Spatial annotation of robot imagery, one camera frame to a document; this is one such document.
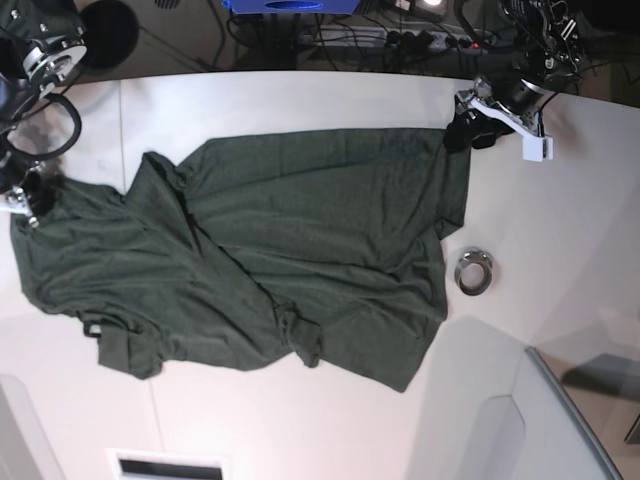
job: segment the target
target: t-shirt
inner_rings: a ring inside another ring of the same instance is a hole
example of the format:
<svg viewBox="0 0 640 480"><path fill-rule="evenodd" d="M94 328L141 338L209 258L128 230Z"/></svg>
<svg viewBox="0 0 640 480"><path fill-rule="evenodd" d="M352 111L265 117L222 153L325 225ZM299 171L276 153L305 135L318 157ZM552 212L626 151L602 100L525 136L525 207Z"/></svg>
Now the t-shirt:
<svg viewBox="0 0 640 480"><path fill-rule="evenodd" d="M128 193L65 179L12 222L22 288L140 379L167 360L252 370L295 352L404 391L446 319L440 240L469 152L444 131L332 130L147 153Z"/></svg>

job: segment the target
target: white panel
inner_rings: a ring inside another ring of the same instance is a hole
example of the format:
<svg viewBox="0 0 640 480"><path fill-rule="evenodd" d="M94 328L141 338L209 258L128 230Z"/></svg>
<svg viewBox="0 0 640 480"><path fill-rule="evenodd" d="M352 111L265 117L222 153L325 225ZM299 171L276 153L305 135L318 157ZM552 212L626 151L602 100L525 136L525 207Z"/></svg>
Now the white panel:
<svg viewBox="0 0 640 480"><path fill-rule="evenodd" d="M26 386L66 480L113 480L107 447L162 449L149 383L99 366L96 342L78 320L3 320L0 339L0 374ZM30 409L14 406L17 418Z"/></svg>
<svg viewBox="0 0 640 480"><path fill-rule="evenodd" d="M526 427L511 395L478 409L456 480L510 480L525 447Z"/></svg>
<svg viewBox="0 0 640 480"><path fill-rule="evenodd" d="M524 348L472 317L441 328L427 354L427 384L406 480L461 480L465 462L478 464L468 458L478 416L488 399L511 394Z"/></svg>
<svg viewBox="0 0 640 480"><path fill-rule="evenodd" d="M524 417L527 445L513 475L517 480L609 478L537 367L527 357L513 399Z"/></svg>
<svg viewBox="0 0 640 480"><path fill-rule="evenodd" d="M0 478L49 480L43 477L42 470L36 465L1 386L0 426Z"/></svg>
<svg viewBox="0 0 640 480"><path fill-rule="evenodd" d="M9 473L9 470L7 469L7 466L4 464L2 457L0 457L0 480L15 480Z"/></svg>
<svg viewBox="0 0 640 480"><path fill-rule="evenodd" d="M0 395L2 394L7 399L11 410L9 413L20 430L18 435L24 439L30 456L29 462L33 458L43 480L65 480L24 384L15 377L0 375Z"/></svg>

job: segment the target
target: gray floor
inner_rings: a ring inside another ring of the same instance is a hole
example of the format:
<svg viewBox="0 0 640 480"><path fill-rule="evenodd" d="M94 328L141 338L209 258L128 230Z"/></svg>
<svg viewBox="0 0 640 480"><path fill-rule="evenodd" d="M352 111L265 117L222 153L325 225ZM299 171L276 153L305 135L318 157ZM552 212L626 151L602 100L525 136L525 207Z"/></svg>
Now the gray floor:
<svg viewBox="0 0 640 480"><path fill-rule="evenodd" d="M93 0L76 0L83 8ZM118 68L100 76L86 75L82 82L134 78L141 76L170 75L196 73L215 68L229 70L247 54L247 48L239 45L223 28L220 30L211 9L205 0L180 0L178 6L172 10L164 10L155 5L153 0L122 0L128 4L138 16L142 27L138 45L133 54ZM219 0L213 0L221 21L226 22L229 13L221 6ZM480 15L470 3L469 15ZM378 19L389 27L393 22L375 14ZM347 22L366 23L365 20L354 18ZM444 19L447 25L455 24L451 15ZM217 65L212 64L216 52L224 42ZM339 63L339 68L355 69L353 65ZM301 57L299 69L303 70L332 70L330 63L324 60L305 60ZM640 75L640 68L628 65L629 75L633 81ZM584 82L580 85L582 96L613 101L626 105L640 106L640 82L631 84L624 69L619 66L608 66L595 72L588 72Z"/></svg>

